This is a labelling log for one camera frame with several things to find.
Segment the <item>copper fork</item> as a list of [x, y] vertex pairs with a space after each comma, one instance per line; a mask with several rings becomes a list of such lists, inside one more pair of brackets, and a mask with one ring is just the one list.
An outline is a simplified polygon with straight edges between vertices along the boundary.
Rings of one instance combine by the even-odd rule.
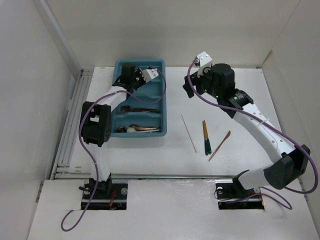
[[159, 110], [121, 110], [118, 114], [126, 114], [126, 113], [151, 113], [151, 114], [160, 114]]
[[160, 113], [159, 109], [154, 108], [133, 108], [130, 106], [122, 106], [120, 108], [119, 114], [126, 113], [126, 112], [136, 112], [136, 113]]

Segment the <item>dark wooden spoon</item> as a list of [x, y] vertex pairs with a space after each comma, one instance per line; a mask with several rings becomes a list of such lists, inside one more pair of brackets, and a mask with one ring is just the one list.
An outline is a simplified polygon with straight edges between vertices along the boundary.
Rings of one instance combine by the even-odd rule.
[[135, 129], [159, 129], [160, 128], [160, 126], [141, 126], [138, 124], [131, 124], [130, 127]]

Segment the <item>white plastic spoon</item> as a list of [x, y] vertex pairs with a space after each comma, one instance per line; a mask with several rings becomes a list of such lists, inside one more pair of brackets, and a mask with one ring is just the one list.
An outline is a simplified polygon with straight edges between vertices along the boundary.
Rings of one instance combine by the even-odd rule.
[[152, 132], [146, 132], [146, 131], [136, 131], [135, 128], [133, 127], [128, 127], [127, 130], [126, 130], [127, 133], [152, 133]]

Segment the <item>silver metal chopstick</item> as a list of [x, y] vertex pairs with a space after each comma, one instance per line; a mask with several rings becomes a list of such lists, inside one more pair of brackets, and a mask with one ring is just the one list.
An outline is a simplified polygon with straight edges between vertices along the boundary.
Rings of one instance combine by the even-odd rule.
[[187, 124], [186, 124], [185, 119], [184, 119], [184, 117], [183, 117], [182, 114], [181, 114], [181, 118], [182, 118], [183, 124], [184, 124], [184, 126], [185, 126], [186, 132], [187, 132], [187, 134], [188, 134], [188, 137], [189, 137], [189, 139], [190, 139], [190, 142], [191, 142], [191, 144], [192, 144], [192, 147], [193, 147], [195, 153], [198, 153], [198, 150], [197, 150], [197, 148], [196, 148], [196, 146], [195, 146], [195, 144], [194, 144], [194, 141], [193, 141], [193, 139], [192, 139], [192, 136], [191, 136], [191, 134], [190, 134], [190, 131], [189, 131], [188, 127], [187, 127]]

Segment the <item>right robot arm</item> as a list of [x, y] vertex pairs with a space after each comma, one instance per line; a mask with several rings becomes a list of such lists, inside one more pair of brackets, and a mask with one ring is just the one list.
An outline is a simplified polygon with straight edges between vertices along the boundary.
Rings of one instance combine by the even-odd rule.
[[235, 72], [225, 63], [201, 66], [194, 60], [192, 66], [199, 69], [188, 73], [183, 89], [189, 98], [208, 94], [217, 101], [215, 106], [243, 126], [267, 153], [271, 164], [255, 170], [244, 170], [232, 178], [231, 190], [243, 197], [250, 190], [271, 186], [277, 190], [303, 175], [310, 160], [310, 150], [277, 130], [261, 113], [254, 100], [235, 87]]

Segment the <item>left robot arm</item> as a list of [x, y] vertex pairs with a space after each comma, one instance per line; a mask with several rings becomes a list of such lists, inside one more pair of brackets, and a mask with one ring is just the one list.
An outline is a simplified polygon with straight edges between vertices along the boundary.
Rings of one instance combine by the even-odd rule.
[[112, 192], [111, 171], [102, 147], [112, 134], [112, 111], [127, 100], [135, 90], [148, 82], [145, 71], [133, 63], [125, 63], [120, 76], [109, 90], [95, 101], [82, 104], [78, 139], [92, 160], [88, 191], [107, 198]]

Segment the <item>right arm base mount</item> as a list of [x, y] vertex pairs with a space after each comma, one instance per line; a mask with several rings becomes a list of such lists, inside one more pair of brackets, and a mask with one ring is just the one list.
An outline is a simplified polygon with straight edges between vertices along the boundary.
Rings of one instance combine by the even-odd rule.
[[253, 189], [246, 190], [233, 182], [215, 183], [214, 197], [219, 210], [264, 210], [263, 199]]

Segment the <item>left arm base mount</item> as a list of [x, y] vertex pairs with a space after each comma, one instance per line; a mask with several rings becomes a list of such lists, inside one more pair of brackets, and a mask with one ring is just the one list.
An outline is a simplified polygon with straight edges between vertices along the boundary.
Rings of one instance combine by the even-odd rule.
[[129, 185], [124, 180], [112, 180], [110, 177], [106, 182], [98, 184], [93, 194], [95, 181], [89, 179], [78, 189], [82, 191], [80, 202], [81, 210], [89, 203], [87, 210], [122, 211], [127, 209], [127, 197]]

